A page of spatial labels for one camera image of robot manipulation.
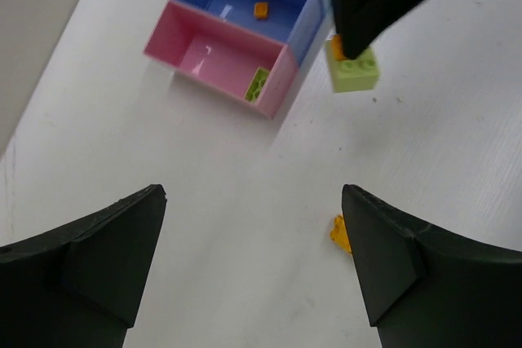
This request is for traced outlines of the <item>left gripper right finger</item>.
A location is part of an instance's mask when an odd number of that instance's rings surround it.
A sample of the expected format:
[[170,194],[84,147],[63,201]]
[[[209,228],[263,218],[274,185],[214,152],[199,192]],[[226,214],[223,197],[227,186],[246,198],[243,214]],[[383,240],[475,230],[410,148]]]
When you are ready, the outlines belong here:
[[519,347],[521,253],[460,236],[345,185],[343,218],[383,347]]

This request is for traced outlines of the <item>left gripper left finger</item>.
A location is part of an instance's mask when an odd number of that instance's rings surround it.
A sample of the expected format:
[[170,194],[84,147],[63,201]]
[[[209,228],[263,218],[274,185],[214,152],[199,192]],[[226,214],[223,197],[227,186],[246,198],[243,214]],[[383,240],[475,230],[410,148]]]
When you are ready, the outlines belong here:
[[3,347],[121,347],[133,328],[166,212],[150,185],[1,248]]

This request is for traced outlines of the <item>green square lego brick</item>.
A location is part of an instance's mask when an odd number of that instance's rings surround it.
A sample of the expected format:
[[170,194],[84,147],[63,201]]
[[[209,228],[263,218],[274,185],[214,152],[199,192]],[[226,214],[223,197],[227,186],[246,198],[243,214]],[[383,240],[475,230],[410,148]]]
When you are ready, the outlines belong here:
[[379,79],[378,61],[371,47],[356,59],[342,57],[341,40],[334,35],[324,45],[334,93],[372,90]]

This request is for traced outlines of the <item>orange lego plate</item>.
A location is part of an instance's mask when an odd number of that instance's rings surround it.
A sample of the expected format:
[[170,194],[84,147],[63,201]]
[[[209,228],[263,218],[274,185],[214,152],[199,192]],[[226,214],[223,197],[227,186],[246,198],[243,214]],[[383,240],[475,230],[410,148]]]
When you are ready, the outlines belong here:
[[342,250],[348,254],[352,254],[352,247],[347,237],[347,230],[344,218],[338,214],[333,220],[333,227],[330,232],[330,239]]

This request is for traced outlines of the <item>small orange lego brick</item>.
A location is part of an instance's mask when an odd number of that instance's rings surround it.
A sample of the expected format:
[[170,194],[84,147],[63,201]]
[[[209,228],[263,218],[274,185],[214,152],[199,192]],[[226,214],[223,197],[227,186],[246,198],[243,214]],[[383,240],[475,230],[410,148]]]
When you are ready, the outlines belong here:
[[256,20],[266,20],[269,16],[269,3],[256,2],[254,4],[254,17]]

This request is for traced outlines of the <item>green curved lego brick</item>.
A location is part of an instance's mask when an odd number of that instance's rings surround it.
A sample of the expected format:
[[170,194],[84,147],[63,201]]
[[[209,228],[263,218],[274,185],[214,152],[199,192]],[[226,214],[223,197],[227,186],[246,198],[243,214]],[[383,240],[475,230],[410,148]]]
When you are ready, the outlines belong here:
[[252,80],[250,81],[249,87],[244,95],[244,100],[248,102],[255,102],[260,96],[264,85],[268,79],[270,71],[263,67],[258,67],[254,73]]

